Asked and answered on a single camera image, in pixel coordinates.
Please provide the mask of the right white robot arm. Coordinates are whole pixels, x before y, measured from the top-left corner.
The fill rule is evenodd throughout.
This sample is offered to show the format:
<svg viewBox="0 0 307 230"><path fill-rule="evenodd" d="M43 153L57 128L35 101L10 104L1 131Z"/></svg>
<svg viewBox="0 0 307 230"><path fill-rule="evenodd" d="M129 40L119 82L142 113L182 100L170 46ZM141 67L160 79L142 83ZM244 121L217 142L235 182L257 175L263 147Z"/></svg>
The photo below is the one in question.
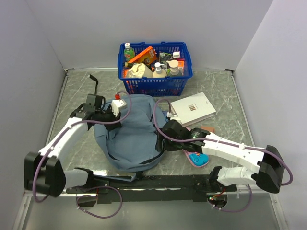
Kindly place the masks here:
<svg viewBox="0 0 307 230"><path fill-rule="evenodd" d="M189 129L178 121L168 121L157 132L158 151L184 150L192 154L190 160L201 162L201 155L216 156L237 163L234 168L215 166L209 184L215 191L237 184L255 184L258 188L277 194L283 185L285 165L277 148L247 146L217 136L202 128Z"/></svg>

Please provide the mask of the blue grey backpack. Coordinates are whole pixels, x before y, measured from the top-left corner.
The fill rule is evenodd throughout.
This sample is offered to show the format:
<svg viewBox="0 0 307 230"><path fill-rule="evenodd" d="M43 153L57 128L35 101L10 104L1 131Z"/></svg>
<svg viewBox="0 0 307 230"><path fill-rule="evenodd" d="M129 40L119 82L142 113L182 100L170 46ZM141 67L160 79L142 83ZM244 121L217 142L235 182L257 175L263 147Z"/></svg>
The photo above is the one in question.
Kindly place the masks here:
<svg viewBox="0 0 307 230"><path fill-rule="evenodd" d="M123 121L94 126L94 136L108 161L120 171L135 173L134 178L156 166L164 150L157 150L157 130L166 123L153 97L144 94L124 96L127 108L121 110Z"/></svg>

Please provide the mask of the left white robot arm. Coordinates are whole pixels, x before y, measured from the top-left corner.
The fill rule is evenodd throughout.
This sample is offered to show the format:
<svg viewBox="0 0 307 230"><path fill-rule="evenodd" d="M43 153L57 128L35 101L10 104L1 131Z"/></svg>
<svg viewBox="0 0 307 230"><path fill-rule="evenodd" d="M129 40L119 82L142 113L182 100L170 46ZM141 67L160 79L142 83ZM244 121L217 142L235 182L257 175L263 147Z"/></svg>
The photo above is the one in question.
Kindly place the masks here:
<svg viewBox="0 0 307 230"><path fill-rule="evenodd" d="M103 96L89 94L69 116L62 130L39 152L30 152L24 159L24 188L33 194L59 196L63 190L79 187L88 193L94 189L91 170L76 168L65 171L62 167L71 148L95 124L114 129L120 126L121 110L126 102L117 94L106 106Z"/></svg>

